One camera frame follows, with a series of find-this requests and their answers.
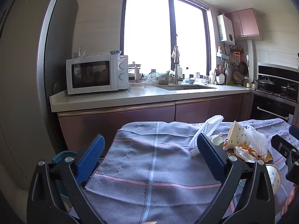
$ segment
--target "metal screw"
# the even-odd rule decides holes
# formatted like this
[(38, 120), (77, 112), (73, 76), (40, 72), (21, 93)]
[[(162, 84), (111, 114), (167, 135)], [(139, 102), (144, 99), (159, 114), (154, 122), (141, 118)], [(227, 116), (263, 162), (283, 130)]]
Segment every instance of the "metal screw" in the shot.
[(237, 157), (236, 157), (235, 155), (230, 155), (228, 158), (229, 158), (231, 161), (237, 161), (237, 160), (238, 160)]
[(258, 159), (258, 164), (259, 164), (259, 165), (264, 165), (264, 163), (265, 163), (265, 162), (264, 162), (263, 160)]
[(71, 161), (73, 161), (73, 159), (74, 158), (72, 156), (68, 156), (64, 160), (65, 160), (65, 162), (71, 162)]
[(38, 164), (39, 166), (43, 166), (43, 165), (44, 165), (44, 160), (40, 160), (37, 164)]

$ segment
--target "window frame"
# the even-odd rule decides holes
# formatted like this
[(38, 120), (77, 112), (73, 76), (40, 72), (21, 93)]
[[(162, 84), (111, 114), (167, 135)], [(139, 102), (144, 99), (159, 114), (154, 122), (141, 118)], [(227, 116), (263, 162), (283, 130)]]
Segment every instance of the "window frame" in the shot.
[[(207, 74), (209, 75), (209, 71), (211, 70), (211, 42), (210, 42), (210, 32), (209, 32), (209, 24), (207, 18), (207, 10), (203, 9), (196, 4), (190, 3), (186, 0), (179, 0), (186, 4), (189, 4), (193, 7), (196, 7), (202, 11), (203, 20), (204, 20), (204, 32), (205, 32), (205, 39), (206, 39), (206, 53), (207, 53)], [(172, 54), (173, 47), (176, 45), (176, 27), (175, 27), (175, 11), (174, 11), (174, 0), (168, 0), (169, 3), (169, 17), (170, 17), (170, 42), (171, 48), (169, 54)], [(126, 5), (127, 0), (123, 0), (122, 6), (122, 14), (121, 14), (121, 40), (120, 40), (120, 50), (121, 55), (124, 55), (124, 29), (125, 29), (125, 14), (126, 14)], [(174, 71), (174, 58), (171, 57), (171, 69)]]

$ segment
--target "white countertop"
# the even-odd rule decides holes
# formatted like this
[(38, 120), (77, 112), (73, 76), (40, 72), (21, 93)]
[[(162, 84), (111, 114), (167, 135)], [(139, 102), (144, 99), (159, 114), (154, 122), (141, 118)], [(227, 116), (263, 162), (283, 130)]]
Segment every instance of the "white countertop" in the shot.
[(246, 93), (250, 91), (249, 88), (241, 86), (226, 86), (203, 83), (194, 83), (194, 85), (202, 85), (212, 88), (169, 91), (155, 86), (146, 86), (144, 90), (140, 91), (129, 92), (128, 90), (119, 90), (112, 92), (85, 93), (75, 95), (67, 95), (67, 91), (65, 90), (50, 97), (51, 110), (52, 112), (87, 110), (124, 105), (139, 105), (196, 99), (236, 93)]

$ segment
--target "faucet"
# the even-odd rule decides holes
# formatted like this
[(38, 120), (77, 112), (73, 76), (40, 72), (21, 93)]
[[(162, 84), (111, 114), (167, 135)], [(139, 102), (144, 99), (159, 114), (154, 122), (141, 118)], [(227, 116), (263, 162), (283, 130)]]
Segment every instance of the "faucet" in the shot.
[(180, 78), (178, 76), (178, 64), (179, 64), (180, 53), (178, 51), (178, 46), (177, 45), (175, 45), (173, 47), (173, 52), (172, 52), (171, 57), (174, 58), (174, 65), (175, 65), (173, 84), (178, 85), (178, 82), (183, 81), (183, 78)]

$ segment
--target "hand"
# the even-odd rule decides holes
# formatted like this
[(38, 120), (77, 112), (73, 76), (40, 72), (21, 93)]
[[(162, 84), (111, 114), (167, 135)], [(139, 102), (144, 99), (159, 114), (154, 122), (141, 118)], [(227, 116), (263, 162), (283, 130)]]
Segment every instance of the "hand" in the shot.
[(292, 189), (292, 191), (290, 192), (288, 199), (286, 200), (286, 203), (284, 204), (284, 207), (281, 210), (280, 215), (282, 216), (283, 214), (285, 214), (288, 211), (288, 207), (289, 205), (292, 203), (292, 201), (295, 198), (295, 193), (296, 193), (296, 184), (293, 184), (294, 188)]

